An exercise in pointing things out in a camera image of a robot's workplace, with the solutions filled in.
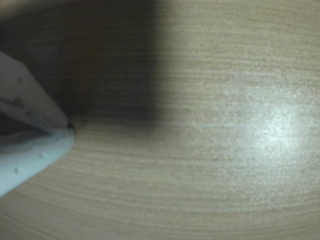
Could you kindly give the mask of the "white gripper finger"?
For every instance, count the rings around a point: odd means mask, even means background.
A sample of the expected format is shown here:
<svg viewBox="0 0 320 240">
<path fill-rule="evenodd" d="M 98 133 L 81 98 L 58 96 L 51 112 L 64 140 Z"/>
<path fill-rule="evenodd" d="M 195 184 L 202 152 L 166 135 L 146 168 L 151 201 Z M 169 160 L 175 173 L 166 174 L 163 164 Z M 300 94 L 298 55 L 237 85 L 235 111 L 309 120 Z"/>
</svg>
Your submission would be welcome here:
<svg viewBox="0 0 320 240">
<path fill-rule="evenodd" d="M 71 128 L 26 131 L 0 137 L 0 196 L 61 159 L 75 144 Z"/>
<path fill-rule="evenodd" d="M 69 125 L 27 66 L 4 52 L 0 53 L 0 112 L 48 133 Z"/>
</svg>

